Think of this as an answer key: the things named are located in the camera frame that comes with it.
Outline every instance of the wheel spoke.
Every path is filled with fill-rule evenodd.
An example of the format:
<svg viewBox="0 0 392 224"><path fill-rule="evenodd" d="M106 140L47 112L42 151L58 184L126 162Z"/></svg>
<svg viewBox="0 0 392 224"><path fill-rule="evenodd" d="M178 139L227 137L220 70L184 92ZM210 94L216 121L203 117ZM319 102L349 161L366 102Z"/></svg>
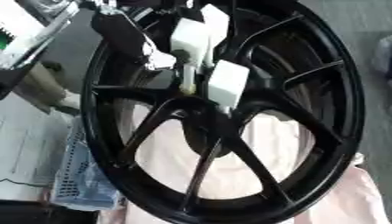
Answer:
<svg viewBox="0 0 392 224"><path fill-rule="evenodd" d="M269 96L276 104L276 109L303 124L315 136L317 144L331 145L342 143L340 136L326 127L312 113L291 99L286 93L274 93Z"/></svg>
<svg viewBox="0 0 392 224"><path fill-rule="evenodd" d="M250 35L249 37L246 38L246 40L242 43L240 49L242 49L252 39L255 39L255 38L257 38L257 37L259 37L259 36L261 36L261 35L263 35L263 34L265 34L267 32L274 31L277 28L284 27L285 25L287 25L287 24L289 24L289 23L291 23L291 22L293 22L293 21L295 21L297 19L300 19L302 17L303 17L303 15L301 15L301 14L295 14L295 15L293 15L291 17L286 18L283 21L280 21L280 22L278 22L276 24L273 24L273 25L271 25L271 26L269 26L267 28L264 28L264 29L262 29L260 31L257 31L255 33L253 33L252 35Z"/></svg>
<svg viewBox="0 0 392 224"><path fill-rule="evenodd" d="M150 105L155 104L167 91L164 89L150 89L140 87L126 87L126 86L95 86L93 91L103 98L124 98L131 99L137 102L144 102Z"/></svg>
<svg viewBox="0 0 392 224"><path fill-rule="evenodd" d="M237 155L260 179L263 188L263 197L277 197L277 200L286 205L292 203L290 197L277 183L267 167L265 167L265 165L239 135L224 138L224 141L231 145L233 153Z"/></svg>
<svg viewBox="0 0 392 224"><path fill-rule="evenodd" d="M123 164L133 163L137 149L149 135L154 132L165 121L171 119L172 114L176 113L176 109L172 107L174 101L166 101L165 103L152 108L150 113L144 118L142 123L136 128L125 148L120 152L118 160Z"/></svg>
<svg viewBox="0 0 392 224"><path fill-rule="evenodd" d="M230 118L226 115L219 115L216 120L217 123L215 125L219 125L219 133L222 136L222 142L226 145L230 145L230 149L233 153L236 154L259 178L263 187L262 196L264 198L277 197L277 199L284 204L291 203L291 199L287 193L280 187L256 154L242 140L238 133L238 129Z"/></svg>
<svg viewBox="0 0 392 224"><path fill-rule="evenodd" d="M219 147L220 144L221 140L217 139L212 147L205 148L201 153L196 170L179 208L181 211L189 212L197 203L201 183L206 176L209 167L221 151L221 147Z"/></svg>
<svg viewBox="0 0 392 224"><path fill-rule="evenodd" d="M297 75L289 78L284 83L284 88L291 89L291 88L296 87L299 84L303 84L307 81L317 79L317 78L319 78L319 74L322 74L325 70L331 69L331 68L334 68L337 66L341 66L343 64L344 64L343 60L337 60L337 61L325 64L323 66L320 66L318 68L312 69L311 71L297 74Z"/></svg>

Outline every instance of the plastic crate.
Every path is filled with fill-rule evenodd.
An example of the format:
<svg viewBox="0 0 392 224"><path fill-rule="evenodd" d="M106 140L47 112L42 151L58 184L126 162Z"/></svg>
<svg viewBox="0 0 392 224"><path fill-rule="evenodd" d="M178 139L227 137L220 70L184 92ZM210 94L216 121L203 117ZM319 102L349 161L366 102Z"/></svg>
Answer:
<svg viewBox="0 0 392 224"><path fill-rule="evenodd" d="M66 152L52 189L51 202L81 211L119 207L123 197L109 183L91 156L79 117L73 121L66 144Z"/></svg>

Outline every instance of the cable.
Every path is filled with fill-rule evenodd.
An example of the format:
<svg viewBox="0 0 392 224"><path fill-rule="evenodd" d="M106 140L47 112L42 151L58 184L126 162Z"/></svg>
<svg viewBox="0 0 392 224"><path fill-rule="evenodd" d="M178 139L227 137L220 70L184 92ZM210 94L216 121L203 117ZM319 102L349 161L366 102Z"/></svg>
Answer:
<svg viewBox="0 0 392 224"><path fill-rule="evenodd" d="M19 185L19 186L49 187L49 185L34 185L34 184L20 183L20 182L16 182L16 181L13 181L13 180L8 179L8 178L1 179L0 183L2 183L2 182L10 182L10 183L12 183L14 185Z"/></svg>

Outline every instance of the wheel rim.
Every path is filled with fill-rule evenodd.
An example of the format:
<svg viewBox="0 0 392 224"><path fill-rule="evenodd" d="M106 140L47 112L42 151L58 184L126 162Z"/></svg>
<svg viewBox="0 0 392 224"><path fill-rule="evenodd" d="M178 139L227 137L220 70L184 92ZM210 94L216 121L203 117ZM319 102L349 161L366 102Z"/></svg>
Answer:
<svg viewBox="0 0 392 224"><path fill-rule="evenodd" d="M134 87L125 87L127 83L124 84L121 77L114 78L113 75L109 75L116 71L113 67L120 67L113 61L121 60L121 56L111 52L104 43L94 55L82 95L82 117L88 143L98 165L111 182L129 200L159 218L173 223L202 221L250 224L283 221L319 200L336 183L357 151L364 123L364 102L359 76L347 50L326 24L303 5L279 1L259 2L246 1L239 5L241 19L265 19L260 24L256 22L258 26L256 25L254 31L251 31L253 28L247 27L248 31L250 30L248 36L255 32L258 32L259 36L252 38L238 51L237 63L250 67L251 75L254 77L252 80L255 81L248 84L249 91L242 97L241 104L233 112L232 118L226 117L212 102L199 96L178 94L176 80L166 90L147 91L142 88L144 79L134 79ZM220 3L221 1L213 1L212 4ZM156 38L162 50L168 50L165 44L167 37L165 38L163 31L156 27L158 19L159 23L164 23L159 26L172 25L172 21L145 11L142 12L144 16L140 16L142 14L139 12L135 12L135 15L139 15L141 26ZM276 52L282 55L283 50L272 51L273 43L266 44L273 42L271 37L287 31L296 33L306 42L309 52L314 52L313 56L317 56L317 59L313 59L312 56L309 59L302 59L311 54L298 51L298 54L302 53L299 57L301 60L296 59L295 53L286 53L283 58L293 67L294 71L291 72L284 71L287 70L287 66L284 66L281 59L274 57ZM265 60L263 58L269 58L270 62L257 62L259 59ZM262 63L262 68L273 75L260 80L256 77L260 72L253 66L259 67ZM139 68L138 65L125 65L130 67L131 71ZM311 113L300 103L292 100L287 92L288 89L296 88L300 84L304 84L311 95L316 90L323 90L323 85L327 86L325 89L331 99L329 102L323 101L325 105L321 106L314 103L313 107L316 109ZM113 102L115 98L128 98L156 105L153 113L143 122L145 125L139 126L137 134L128 141L127 150L122 150L124 143L116 127ZM316 138L315 147L308 157L280 183L271 177L268 169L254 156L238 134L251 117L269 109L283 112L300 121ZM230 145L230 151L237 154L260 178L264 190L241 199L214 200L197 197L207 167L212 158L220 154L217 147L209 147L210 150L199 152L200 161L196 175L186 194L175 192L150 177L134 159L130 158L135 157L138 145L154 128L172 118L187 122L187 126L200 126L208 130L208 145L214 146L218 141ZM213 129L208 126L211 124L224 128Z"/></svg>

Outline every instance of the white box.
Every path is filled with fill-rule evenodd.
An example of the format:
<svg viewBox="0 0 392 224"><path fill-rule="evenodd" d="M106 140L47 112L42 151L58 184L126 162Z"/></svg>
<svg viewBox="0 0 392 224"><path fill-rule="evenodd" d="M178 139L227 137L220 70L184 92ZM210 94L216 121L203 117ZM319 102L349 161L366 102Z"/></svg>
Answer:
<svg viewBox="0 0 392 224"><path fill-rule="evenodd" d="M225 60L220 60L208 82L208 99L218 102L223 108L235 109L247 84L249 69Z"/></svg>

